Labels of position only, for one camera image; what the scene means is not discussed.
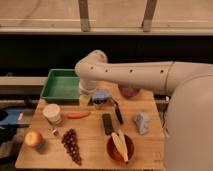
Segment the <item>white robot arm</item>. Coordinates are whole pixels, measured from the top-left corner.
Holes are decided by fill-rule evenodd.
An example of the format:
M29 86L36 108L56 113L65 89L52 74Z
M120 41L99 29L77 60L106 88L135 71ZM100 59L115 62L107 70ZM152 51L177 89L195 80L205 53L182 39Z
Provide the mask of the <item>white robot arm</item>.
M110 64L104 52L94 50L77 62L75 72L86 94L108 81L169 95L166 171L213 171L213 64Z

